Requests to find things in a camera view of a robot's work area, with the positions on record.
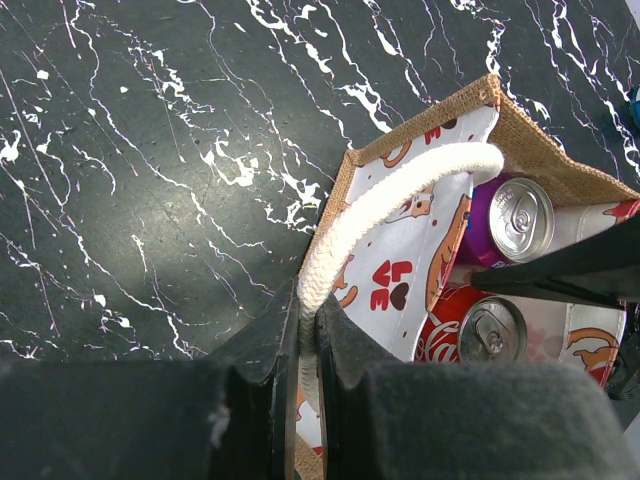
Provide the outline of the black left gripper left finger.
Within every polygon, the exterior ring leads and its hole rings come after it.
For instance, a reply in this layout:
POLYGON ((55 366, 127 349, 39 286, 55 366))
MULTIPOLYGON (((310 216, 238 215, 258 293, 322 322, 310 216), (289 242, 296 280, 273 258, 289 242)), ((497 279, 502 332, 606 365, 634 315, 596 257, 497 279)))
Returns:
POLYGON ((5 479, 290 479, 293 281, 196 360, 1 365, 5 479))

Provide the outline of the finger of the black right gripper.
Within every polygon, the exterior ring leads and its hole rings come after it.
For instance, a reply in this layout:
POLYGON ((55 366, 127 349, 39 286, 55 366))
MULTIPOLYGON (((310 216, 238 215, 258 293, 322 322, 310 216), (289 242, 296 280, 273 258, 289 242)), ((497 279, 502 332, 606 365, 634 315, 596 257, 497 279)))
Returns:
POLYGON ((501 295, 619 309, 639 301, 639 218, 528 263, 475 272, 471 286, 501 295))

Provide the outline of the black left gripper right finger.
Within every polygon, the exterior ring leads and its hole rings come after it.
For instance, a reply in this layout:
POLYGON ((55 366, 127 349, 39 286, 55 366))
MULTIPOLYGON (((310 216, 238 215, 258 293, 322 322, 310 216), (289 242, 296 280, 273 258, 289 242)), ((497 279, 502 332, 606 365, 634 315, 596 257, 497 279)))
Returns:
POLYGON ((601 388, 551 364, 405 363, 335 299, 316 315, 329 479, 635 479, 601 388))

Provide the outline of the purple Fanta can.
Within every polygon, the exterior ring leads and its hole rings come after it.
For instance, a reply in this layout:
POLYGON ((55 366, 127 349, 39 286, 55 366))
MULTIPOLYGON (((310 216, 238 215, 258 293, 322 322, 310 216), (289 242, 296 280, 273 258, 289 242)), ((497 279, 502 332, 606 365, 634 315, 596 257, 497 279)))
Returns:
POLYGON ((501 174, 474 188, 456 262, 495 269, 532 261, 546 253, 554 227, 554 208, 542 186, 501 174))

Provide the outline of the red Coca-Cola can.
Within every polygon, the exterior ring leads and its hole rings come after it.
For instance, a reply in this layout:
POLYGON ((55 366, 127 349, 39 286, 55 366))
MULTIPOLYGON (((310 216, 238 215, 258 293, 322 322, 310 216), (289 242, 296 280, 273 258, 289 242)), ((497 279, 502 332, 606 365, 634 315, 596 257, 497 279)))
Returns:
POLYGON ((418 362, 522 362, 528 329, 510 300, 469 285, 445 288, 418 338, 418 362))

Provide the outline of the patterned canvas tote bag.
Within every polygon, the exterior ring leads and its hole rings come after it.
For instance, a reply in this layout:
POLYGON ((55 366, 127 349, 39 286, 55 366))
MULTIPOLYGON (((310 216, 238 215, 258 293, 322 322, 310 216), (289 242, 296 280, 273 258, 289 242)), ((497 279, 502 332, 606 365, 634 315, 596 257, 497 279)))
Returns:
MULTIPOLYGON (((542 256, 639 218, 636 191, 569 158, 494 74, 348 150, 299 274, 301 425, 322 433, 316 315, 329 299, 394 358, 437 363, 414 359, 418 338, 445 288, 493 270, 456 255, 474 188, 501 174, 549 195, 555 227, 542 256)), ((527 325, 527 357, 512 363, 575 368, 608 401, 638 369, 639 301, 613 309, 491 294, 513 302, 527 325)))

